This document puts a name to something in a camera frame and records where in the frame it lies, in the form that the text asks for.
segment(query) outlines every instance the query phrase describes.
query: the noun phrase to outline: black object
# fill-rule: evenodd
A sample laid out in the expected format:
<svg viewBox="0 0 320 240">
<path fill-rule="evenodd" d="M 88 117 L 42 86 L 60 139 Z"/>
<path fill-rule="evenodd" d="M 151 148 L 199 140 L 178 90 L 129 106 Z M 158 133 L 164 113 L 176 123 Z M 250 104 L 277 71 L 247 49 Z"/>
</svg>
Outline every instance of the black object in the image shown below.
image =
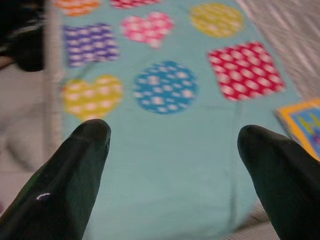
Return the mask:
<svg viewBox="0 0 320 240">
<path fill-rule="evenodd" d="M 256 125 L 242 128 L 238 150 L 280 239 L 319 240 L 319 162 L 295 141 Z"/>
<path fill-rule="evenodd" d="M 0 218 L 0 240 L 81 240 L 109 152 L 110 127 L 77 127 Z"/>
<path fill-rule="evenodd" d="M 0 1 L 0 56 L 27 72 L 44 68 L 44 0 Z"/>
<path fill-rule="evenodd" d="M 26 72 L 44 69 L 43 27 L 18 35 L 12 40 L 8 55 Z"/>
</svg>

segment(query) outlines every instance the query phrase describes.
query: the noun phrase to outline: polka dot square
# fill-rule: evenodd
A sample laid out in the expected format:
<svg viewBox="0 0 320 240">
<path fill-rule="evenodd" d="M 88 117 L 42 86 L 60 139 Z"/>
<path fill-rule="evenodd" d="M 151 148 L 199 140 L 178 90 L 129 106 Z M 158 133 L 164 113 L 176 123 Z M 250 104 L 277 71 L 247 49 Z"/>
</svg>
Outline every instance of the polka dot square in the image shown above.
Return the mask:
<svg viewBox="0 0 320 240">
<path fill-rule="evenodd" d="M 132 9 L 161 2 L 162 0 L 110 0 L 111 6 L 116 9 Z"/>
<path fill-rule="evenodd" d="M 119 48 L 112 27 L 105 23 L 83 27 L 64 26 L 64 41 L 70 67 L 119 58 Z"/>
<path fill-rule="evenodd" d="M 261 42 L 212 50 L 208 60 L 222 94 L 230 101 L 254 99 L 285 89 L 273 58 Z"/>
</svg>

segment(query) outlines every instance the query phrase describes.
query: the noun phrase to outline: floor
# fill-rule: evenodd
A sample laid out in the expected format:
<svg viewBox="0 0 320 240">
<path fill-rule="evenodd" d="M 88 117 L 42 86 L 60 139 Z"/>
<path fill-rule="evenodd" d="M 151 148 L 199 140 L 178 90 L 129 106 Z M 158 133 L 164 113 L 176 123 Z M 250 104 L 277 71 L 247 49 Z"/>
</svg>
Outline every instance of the floor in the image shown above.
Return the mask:
<svg viewBox="0 0 320 240">
<path fill-rule="evenodd" d="M 0 71 L 0 215 L 44 162 L 42 89 L 42 71 Z"/>
</svg>

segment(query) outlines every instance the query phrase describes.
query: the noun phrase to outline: red square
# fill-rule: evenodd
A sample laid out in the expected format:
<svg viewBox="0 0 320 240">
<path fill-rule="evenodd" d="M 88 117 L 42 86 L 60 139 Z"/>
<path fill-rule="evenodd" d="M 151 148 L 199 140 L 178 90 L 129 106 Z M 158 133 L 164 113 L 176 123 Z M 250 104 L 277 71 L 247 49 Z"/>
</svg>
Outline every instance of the red square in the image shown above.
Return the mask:
<svg viewBox="0 0 320 240">
<path fill-rule="evenodd" d="M 253 99 L 285 89 L 285 82 L 261 42 L 212 50 L 208 59 L 221 92 L 230 101 Z"/>
<path fill-rule="evenodd" d="M 162 0 L 110 0 L 110 4 L 116 9 L 132 9 L 144 5 L 158 4 Z"/>
</svg>

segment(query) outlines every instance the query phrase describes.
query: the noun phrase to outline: yellow book cover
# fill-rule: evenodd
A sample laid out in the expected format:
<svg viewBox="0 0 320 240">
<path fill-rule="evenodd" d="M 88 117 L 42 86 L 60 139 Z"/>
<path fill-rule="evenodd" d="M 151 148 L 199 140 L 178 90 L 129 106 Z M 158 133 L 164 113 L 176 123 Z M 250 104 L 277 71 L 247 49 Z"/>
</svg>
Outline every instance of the yellow book cover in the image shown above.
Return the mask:
<svg viewBox="0 0 320 240">
<path fill-rule="evenodd" d="M 278 108 L 276 114 L 292 138 L 320 161 L 320 98 Z"/>
</svg>

